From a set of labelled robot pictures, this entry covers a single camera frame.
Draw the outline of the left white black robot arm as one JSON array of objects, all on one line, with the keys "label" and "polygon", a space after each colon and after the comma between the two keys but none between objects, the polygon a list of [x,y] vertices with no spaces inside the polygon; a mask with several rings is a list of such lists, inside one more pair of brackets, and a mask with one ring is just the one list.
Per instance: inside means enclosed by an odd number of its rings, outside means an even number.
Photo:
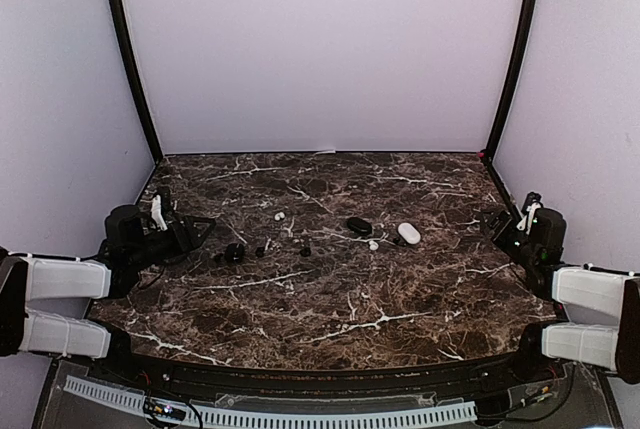
[{"label": "left white black robot arm", "polygon": [[112,330],[87,319],[36,310],[32,302],[53,299],[120,299],[151,266],[199,249],[213,232],[212,218],[165,211],[159,198],[149,213],[122,205],[105,219],[105,238],[89,257],[1,252],[1,354],[19,352],[102,359],[120,385],[141,376],[140,361],[113,346]]}]

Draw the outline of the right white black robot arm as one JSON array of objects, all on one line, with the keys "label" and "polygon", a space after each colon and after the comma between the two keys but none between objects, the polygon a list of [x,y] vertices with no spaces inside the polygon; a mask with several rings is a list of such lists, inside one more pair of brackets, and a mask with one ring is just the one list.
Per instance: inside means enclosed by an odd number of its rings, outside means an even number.
[{"label": "right white black robot arm", "polygon": [[510,373],[534,381],[555,359],[607,369],[639,382],[639,273],[562,261],[567,223],[538,203],[516,219],[506,210],[484,211],[480,228],[525,272],[524,285],[552,303],[562,319],[528,324]]}]

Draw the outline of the white oval charging case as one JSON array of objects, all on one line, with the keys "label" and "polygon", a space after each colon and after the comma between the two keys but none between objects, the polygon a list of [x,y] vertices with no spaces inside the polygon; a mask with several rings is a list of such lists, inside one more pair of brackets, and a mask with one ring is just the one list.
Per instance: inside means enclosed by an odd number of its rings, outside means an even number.
[{"label": "white oval charging case", "polygon": [[421,241],[420,232],[408,222],[403,222],[397,226],[398,235],[408,244],[416,245]]}]

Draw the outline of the black round charging case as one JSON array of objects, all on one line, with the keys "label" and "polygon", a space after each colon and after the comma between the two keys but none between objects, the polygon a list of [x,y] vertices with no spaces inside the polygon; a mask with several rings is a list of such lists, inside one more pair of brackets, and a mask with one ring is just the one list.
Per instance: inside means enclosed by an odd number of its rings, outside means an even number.
[{"label": "black round charging case", "polygon": [[223,258],[227,264],[235,265],[243,262],[246,248],[242,243],[231,243],[226,246]]}]

